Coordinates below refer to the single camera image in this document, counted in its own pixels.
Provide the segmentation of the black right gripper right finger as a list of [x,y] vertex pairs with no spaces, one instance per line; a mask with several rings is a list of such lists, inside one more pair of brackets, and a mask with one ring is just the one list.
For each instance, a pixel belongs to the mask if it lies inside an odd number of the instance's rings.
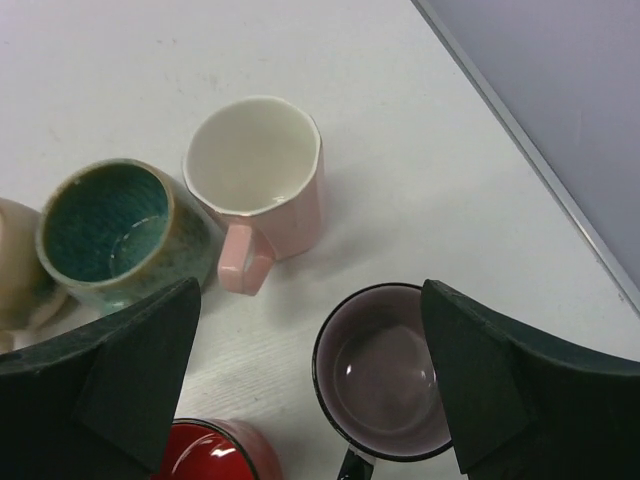
[[425,338],[465,475],[636,475],[639,364],[494,311],[441,281]]

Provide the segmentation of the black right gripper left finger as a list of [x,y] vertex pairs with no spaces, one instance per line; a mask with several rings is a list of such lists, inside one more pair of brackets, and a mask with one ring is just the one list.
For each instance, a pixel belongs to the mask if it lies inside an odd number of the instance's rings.
[[201,311],[196,279],[1,357],[4,475],[152,475]]

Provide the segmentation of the red mug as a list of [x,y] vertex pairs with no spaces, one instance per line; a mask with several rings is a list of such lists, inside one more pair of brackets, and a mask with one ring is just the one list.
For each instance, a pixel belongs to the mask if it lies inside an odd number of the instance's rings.
[[155,480],[283,480],[280,460],[251,424],[233,420],[176,419]]

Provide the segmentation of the beige round mug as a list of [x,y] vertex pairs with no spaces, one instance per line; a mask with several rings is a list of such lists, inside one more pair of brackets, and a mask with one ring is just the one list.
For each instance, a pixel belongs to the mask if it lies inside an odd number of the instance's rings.
[[33,331],[54,316],[67,293],[41,265],[35,233],[39,213],[1,200],[1,352],[14,349],[13,334]]

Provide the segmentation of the purple mug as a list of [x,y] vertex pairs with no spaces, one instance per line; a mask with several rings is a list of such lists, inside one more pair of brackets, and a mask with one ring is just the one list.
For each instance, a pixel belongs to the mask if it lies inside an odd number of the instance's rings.
[[379,460],[418,462],[453,446],[418,285],[371,285],[335,306],[315,340],[312,380],[348,443],[341,479],[369,479]]

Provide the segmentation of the green glazed mug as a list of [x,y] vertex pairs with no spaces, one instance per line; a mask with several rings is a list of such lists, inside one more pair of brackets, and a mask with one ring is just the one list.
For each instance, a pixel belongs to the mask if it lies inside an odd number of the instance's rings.
[[35,234],[45,270],[103,315],[180,279],[204,286],[221,232],[187,188],[145,162],[109,159],[66,179]]

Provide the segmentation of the pink mug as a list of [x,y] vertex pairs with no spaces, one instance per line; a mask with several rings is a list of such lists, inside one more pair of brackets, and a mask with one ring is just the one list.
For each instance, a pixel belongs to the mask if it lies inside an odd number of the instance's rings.
[[325,218],[323,142],[288,101],[251,96],[196,130],[182,167],[189,192],[223,229],[221,286],[254,296],[273,264],[311,249]]

